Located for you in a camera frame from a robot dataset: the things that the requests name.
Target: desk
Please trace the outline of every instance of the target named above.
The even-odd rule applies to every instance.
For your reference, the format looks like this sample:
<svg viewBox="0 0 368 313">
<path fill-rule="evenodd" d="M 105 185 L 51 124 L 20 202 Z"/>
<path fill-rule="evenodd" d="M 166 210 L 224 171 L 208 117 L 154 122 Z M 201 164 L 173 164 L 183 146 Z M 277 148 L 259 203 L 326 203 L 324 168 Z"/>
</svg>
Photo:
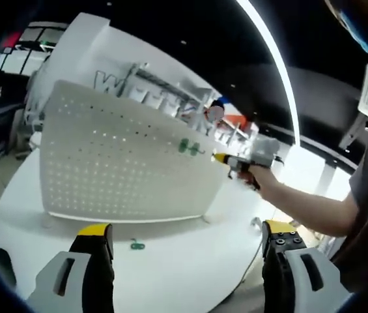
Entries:
<svg viewBox="0 0 368 313">
<path fill-rule="evenodd" d="M 90 223 L 54 218 L 40 194 L 39 149 L 20 166 L 0 199 L 0 248 L 10 254 L 17 292 L 26 299 L 35 276 L 68 250 Z M 251 219 L 270 218 L 259 196 L 226 181 L 203 219 L 115 224 L 114 308 L 118 313 L 207 313 L 237 286 L 254 257 L 261 233 Z M 131 238 L 146 244 L 131 250 Z"/>
</svg>

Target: black ceiling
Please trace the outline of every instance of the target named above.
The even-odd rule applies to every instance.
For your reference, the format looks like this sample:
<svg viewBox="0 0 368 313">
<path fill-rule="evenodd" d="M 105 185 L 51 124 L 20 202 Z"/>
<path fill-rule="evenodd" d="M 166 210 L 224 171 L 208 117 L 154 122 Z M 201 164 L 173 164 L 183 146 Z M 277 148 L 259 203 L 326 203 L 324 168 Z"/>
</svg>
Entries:
<svg viewBox="0 0 368 313">
<path fill-rule="evenodd" d="M 350 146 L 349 154 L 339 143 L 358 115 L 368 56 L 324 0 L 251 2 L 288 66 L 302 135 L 357 163 L 363 141 Z M 292 128 L 272 56 L 236 0 L 48 0 L 36 20 L 70 22 L 79 12 L 110 18 L 113 27 L 178 59 L 230 98 L 248 118 Z"/>
</svg>

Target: white pegboard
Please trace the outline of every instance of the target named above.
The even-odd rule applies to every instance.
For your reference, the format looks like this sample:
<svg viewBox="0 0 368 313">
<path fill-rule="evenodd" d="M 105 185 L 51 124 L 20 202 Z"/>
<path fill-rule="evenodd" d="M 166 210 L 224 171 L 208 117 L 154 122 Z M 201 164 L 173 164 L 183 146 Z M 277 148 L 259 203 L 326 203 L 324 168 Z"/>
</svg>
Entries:
<svg viewBox="0 0 368 313">
<path fill-rule="evenodd" d="M 183 138 L 200 151 L 179 152 Z M 57 81 L 40 148 L 45 210 L 67 218 L 154 222 L 200 216 L 227 168 L 226 147 L 127 98 Z"/>
</svg>

